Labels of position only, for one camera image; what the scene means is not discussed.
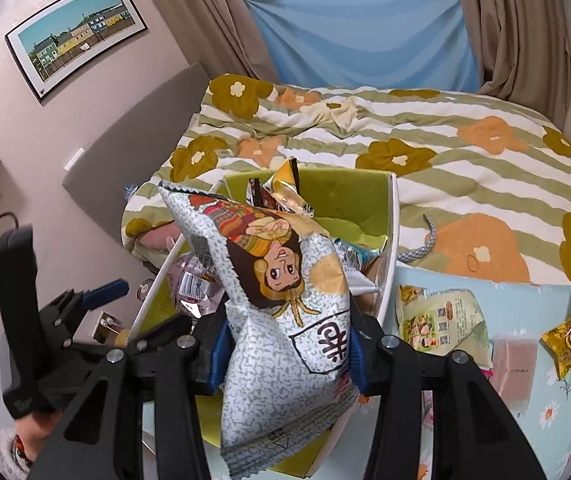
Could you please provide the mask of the person left hand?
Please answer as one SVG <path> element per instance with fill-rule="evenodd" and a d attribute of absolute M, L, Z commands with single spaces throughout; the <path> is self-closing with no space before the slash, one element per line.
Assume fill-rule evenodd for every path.
<path fill-rule="evenodd" d="M 25 464 L 35 463 L 44 442 L 61 420 L 62 413 L 37 413 L 17 419 L 15 422 L 16 437 L 14 451 Z"/>

